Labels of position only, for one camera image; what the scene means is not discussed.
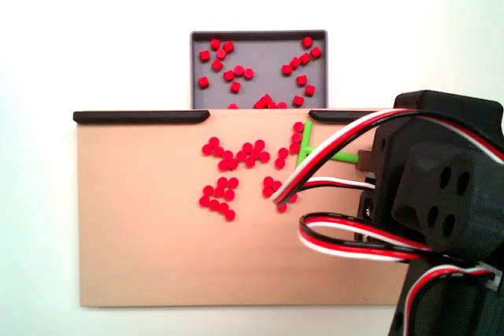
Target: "black edge rail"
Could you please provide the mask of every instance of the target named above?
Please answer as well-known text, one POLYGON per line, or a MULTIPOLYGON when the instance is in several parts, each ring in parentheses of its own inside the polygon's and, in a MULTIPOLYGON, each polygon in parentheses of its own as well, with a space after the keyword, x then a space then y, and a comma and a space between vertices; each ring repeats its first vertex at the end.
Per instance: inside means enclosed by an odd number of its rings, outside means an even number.
POLYGON ((367 116, 372 110, 310 110, 309 116, 324 124, 349 124, 367 116))
POLYGON ((198 124, 210 117, 208 110, 129 110, 74 112, 78 124, 198 124))

